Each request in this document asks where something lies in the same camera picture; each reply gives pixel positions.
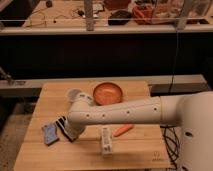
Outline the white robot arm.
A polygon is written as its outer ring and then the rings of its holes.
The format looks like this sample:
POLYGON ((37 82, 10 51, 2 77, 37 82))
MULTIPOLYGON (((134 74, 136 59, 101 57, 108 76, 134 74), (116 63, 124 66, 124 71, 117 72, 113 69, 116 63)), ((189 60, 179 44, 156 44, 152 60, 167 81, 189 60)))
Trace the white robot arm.
POLYGON ((77 139, 87 125, 166 124, 182 128, 180 171, 213 169, 213 92, 157 96, 106 106, 93 106, 80 92, 72 99, 65 130, 77 139))

